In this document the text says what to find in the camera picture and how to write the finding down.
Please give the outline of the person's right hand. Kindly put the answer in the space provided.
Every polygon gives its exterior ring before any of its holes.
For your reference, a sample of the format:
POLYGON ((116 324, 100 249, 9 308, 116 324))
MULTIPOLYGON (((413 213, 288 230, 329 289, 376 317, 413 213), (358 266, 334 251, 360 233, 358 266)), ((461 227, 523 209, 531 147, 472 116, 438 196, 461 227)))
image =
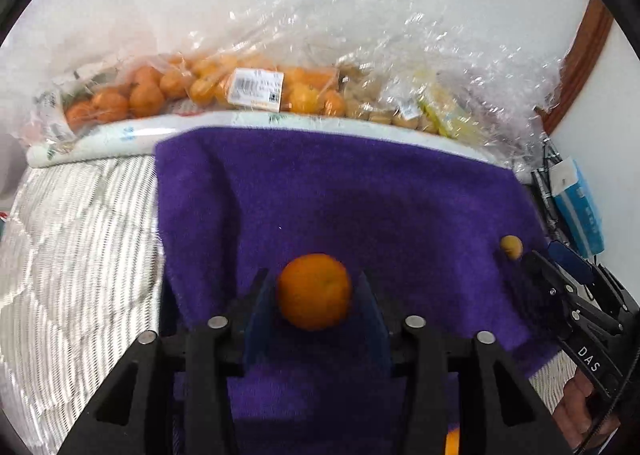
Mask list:
POLYGON ((593 391, 591 381, 577 368, 575 375, 565 383, 561 400, 552 413, 556 425, 573 451, 584 443, 596 423, 586 403, 593 391))

